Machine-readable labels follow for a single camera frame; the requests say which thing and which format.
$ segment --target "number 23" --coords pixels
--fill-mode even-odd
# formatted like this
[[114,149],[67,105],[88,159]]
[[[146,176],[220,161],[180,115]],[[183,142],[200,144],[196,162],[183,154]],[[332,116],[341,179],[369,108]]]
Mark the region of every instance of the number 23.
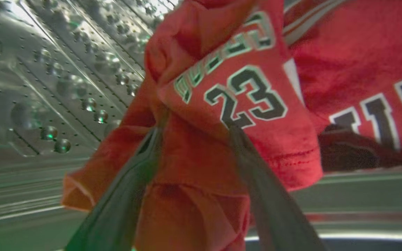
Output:
[[220,84],[216,84],[204,94],[204,100],[212,106],[218,104],[220,97],[224,99],[220,117],[223,124],[234,122],[241,128],[255,126],[255,122],[246,111],[235,112],[238,103],[235,96],[246,92],[247,84],[252,86],[247,97],[256,105],[265,102],[269,107],[264,110],[260,106],[249,109],[255,119],[271,121],[283,118],[286,115],[288,110],[286,105],[279,94],[271,90],[271,85],[260,68],[245,66],[228,78],[228,88],[233,91],[233,96],[226,91],[225,86]]

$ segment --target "laundry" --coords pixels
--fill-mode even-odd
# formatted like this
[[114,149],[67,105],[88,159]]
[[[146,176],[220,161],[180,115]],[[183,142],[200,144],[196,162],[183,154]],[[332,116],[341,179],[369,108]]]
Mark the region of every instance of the laundry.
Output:
[[285,13],[284,37],[324,170],[402,165],[402,1],[304,0]]
[[[256,16],[261,25],[250,35],[243,24]],[[275,42],[258,50],[267,27]],[[216,49],[231,38],[253,49],[225,59]],[[209,73],[206,57],[214,62]],[[304,0],[285,20],[282,1],[185,0],[150,39],[145,65],[120,126],[65,177],[62,200],[91,210],[168,112],[139,218],[140,251],[244,249],[250,202],[228,146],[230,121],[289,191],[322,176],[318,136],[322,152],[367,150],[340,158],[334,170],[361,156],[374,158],[369,167],[402,164],[402,0]],[[330,124],[337,127],[322,133]],[[336,163],[324,159],[324,167]]]
[[[316,132],[283,67],[290,55],[281,36],[282,2],[262,1],[258,10],[274,29],[273,48],[225,60],[204,75],[188,104],[174,89],[181,73],[249,30],[242,24],[257,3],[184,1],[166,17],[147,44],[146,79],[120,126],[83,169],[65,178],[65,206],[90,210],[167,110],[160,167],[137,227],[138,250],[244,249],[250,202],[236,174],[226,121],[241,123],[287,189],[319,180]],[[230,89],[223,88],[228,79]]]

